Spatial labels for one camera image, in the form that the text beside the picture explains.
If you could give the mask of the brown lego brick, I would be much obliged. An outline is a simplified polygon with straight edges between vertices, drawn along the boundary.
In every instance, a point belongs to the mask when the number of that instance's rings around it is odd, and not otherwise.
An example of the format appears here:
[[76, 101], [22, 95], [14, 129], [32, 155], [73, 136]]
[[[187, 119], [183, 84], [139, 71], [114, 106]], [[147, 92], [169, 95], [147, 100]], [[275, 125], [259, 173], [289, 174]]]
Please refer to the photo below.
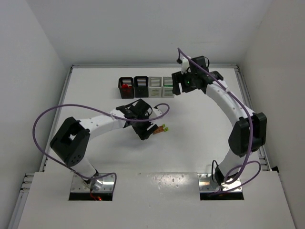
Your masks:
[[158, 134], [158, 133], [161, 133], [161, 132], [164, 132], [164, 127], [163, 127], [163, 126], [158, 127], [158, 128], [153, 132], [153, 134], [155, 135], [155, 134]]

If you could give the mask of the lime lego brick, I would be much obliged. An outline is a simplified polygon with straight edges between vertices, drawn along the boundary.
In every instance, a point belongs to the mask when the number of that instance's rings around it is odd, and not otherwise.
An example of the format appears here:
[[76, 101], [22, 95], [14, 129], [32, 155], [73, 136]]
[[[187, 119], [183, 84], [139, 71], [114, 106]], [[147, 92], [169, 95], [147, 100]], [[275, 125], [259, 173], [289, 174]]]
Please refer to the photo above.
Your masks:
[[152, 95], [153, 96], [159, 96], [159, 94], [160, 94], [159, 89], [155, 88], [155, 89], [152, 90]]

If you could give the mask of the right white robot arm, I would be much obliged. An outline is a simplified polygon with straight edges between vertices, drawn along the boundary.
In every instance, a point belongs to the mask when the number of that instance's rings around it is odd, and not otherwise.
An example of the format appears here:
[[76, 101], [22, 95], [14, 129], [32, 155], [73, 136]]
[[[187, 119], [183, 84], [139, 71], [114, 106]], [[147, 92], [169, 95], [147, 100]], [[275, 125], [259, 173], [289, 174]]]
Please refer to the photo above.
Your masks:
[[181, 70], [172, 74], [173, 94], [201, 90], [229, 119], [233, 127], [228, 139], [229, 151], [212, 176], [221, 185], [236, 181], [250, 163], [250, 155], [265, 144], [267, 117], [244, 105], [218, 71], [209, 71], [205, 59], [204, 56], [178, 57]]

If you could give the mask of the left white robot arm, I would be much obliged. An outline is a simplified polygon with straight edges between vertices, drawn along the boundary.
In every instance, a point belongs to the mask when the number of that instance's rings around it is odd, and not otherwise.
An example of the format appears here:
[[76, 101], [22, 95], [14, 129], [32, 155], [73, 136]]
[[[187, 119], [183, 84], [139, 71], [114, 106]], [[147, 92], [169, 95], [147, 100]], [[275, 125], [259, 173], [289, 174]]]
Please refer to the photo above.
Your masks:
[[107, 132], [129, 126], [141, 140], [146, 140], [158, 129], [158, 125], [151, 119], [162, 115], [163, 112], [158, 106], [151, 107], [139, 99], [99, 116], [81, 120], [68, 117], [54, 135], [50, 147], [67, 167], [83, 175], [83, 182], [92, 187], [99, 172], [85, 157], [89, 141]]

